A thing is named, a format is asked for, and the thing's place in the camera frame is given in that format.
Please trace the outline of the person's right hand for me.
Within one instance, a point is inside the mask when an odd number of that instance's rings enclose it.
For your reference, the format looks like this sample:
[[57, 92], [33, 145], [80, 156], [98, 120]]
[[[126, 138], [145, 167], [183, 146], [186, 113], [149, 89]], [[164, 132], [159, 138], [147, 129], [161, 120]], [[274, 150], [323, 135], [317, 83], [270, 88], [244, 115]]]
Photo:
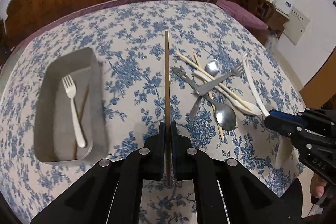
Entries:
[[324, 194], [324, 187], [327, 186], [327, 182], [314, 173], [310, 182], [310, 193], [315, 198], [321, 198]]

